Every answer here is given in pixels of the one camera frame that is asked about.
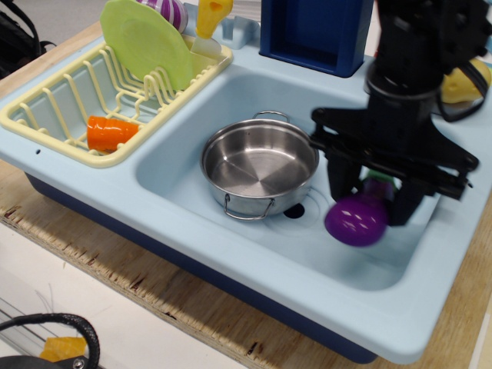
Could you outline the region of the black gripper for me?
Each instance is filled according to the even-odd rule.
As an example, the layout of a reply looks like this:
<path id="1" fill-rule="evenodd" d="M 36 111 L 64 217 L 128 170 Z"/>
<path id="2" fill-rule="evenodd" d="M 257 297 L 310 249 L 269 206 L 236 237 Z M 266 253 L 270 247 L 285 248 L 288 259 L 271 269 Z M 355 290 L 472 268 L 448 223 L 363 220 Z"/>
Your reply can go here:
<path id="1" fill-rule="evenodd" d="M 390 206 L 390 226 L 404 226 L 426 195 L 460 199 L 479 161 L 452 142 L 431 117 L 438 83 L 410 88 L 374 72 L 367 75 L 366 108 L 316 108 L 311 143 L 327 158 L 331 197 L 347 197 L 363 167 L 401 181 Z"/>

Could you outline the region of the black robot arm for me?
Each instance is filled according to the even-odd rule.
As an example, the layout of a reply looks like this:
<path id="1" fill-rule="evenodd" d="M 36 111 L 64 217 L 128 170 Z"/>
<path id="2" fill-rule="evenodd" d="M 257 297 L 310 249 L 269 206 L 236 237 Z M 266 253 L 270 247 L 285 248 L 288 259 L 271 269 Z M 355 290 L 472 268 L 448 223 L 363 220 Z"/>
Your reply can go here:
<path id="1" fill-rule="evenodd" d="M 311 144 L 325 153 L 334 200 L 361 187 L 362 168 L 401 181 L 387 201 L 389 223 L 407 223 L 422 199 L 459 199 L 479 161 L 432 122 L 442 109 L 445 75 L 461 70 L 481 95 L 484 77 L 472 65 L 484 55 L 491 25 L 484 1 L 380 1 L 381 36 L 367 70 L 364 109 L 316 108 Z"/>

